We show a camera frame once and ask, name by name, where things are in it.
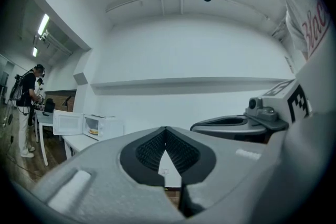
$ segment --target white wall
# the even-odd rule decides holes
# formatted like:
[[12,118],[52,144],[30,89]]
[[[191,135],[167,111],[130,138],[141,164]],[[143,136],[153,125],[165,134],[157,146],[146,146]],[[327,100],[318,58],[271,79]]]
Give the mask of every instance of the white wall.
[[0,55],[0,80],[2,78],[2,74],[5,71],[5,67],[7,64],[7,59]]
[[[97,113],[125,121],[125,133],[158,126],[189,129],[218,116],[242,114],[249,98],[266,90],[211,83],[174,86],[121,86],[111,82],[167,78],[292,79],[278,41],[233,22],[207,16],[172,16],[116,27],[99,56],[93,85],[99,84]],[[178,187],[180,177],[164,155],[161,168],[167,187]]]
[[7,61],[4,72],[6,72],[7,74],[11,74],[13,69],[14,69],[14,64]]
[[291,79],[281,43],[235,22],[173,16],[116,27],[94,83],[186,77]]
[[1,54],[3,54],[11,62],[13,62],[15,65],[19,66],[26,72],[38,64],[37,61],[29,59],[28,57],[26,57],[24,54],[20,53],[17,50],[6,49],[0,51]]
[[59,62],[52,67],[49,81],[45,84],[45,91],[75,90],[77,83],[73,78],[76,65],[83,51],[76,50],[65,61]]

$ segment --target sneaker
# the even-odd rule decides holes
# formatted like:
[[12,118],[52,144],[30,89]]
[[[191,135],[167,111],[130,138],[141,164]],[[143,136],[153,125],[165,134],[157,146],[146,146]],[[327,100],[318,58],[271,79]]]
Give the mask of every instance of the sneaker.
[[21,157],[23,158],[34,158],[34,154],[29,151],[21,152]]

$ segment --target wooden floor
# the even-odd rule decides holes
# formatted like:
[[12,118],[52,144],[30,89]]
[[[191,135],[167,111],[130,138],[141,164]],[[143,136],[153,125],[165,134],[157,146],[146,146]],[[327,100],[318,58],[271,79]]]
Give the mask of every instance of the wooden floor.
[[[0,104],[0,162],[10,180],[31,190],[42,176],[66,160],[64,141],[59,141],[59,138],[53,135],[48,137],[48,132],[44,132],[46,133],[44,144],[49,163],[49,166],[45,166],[40,143],[36,143],[35,140],[34,127],[28,128],[31,144],[36,149],[35,157],[22,158],[18,148],[18,111],[13,110],[12,123],[3,128],[5,109],[6,105]],[[12,145],[10,144],[11,135],[14,137]]]

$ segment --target white sleeve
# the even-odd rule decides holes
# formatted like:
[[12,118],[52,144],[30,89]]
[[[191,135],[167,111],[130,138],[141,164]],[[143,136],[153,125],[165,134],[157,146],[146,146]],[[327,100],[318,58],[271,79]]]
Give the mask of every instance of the white sleeve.
[[288,12],[286,16],[286,24],[289,31],[289,34],[293,40],[293,45],[297,50],[302,52],[308,52],[308,45],[305,40],[303,33],[298,29],[294,24],[293,20],[290,18]]
[[35,82],[34,94],[37,94],[38,90],[39,90],[39,85],[37,82]]

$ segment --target white microwave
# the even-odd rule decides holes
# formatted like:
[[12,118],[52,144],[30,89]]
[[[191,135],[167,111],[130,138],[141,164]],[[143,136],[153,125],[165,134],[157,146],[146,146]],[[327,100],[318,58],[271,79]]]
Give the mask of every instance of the white microwave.
[[54,135],[85,134],[98,141],[124,135],[123,121],[115,117],[54,110]]

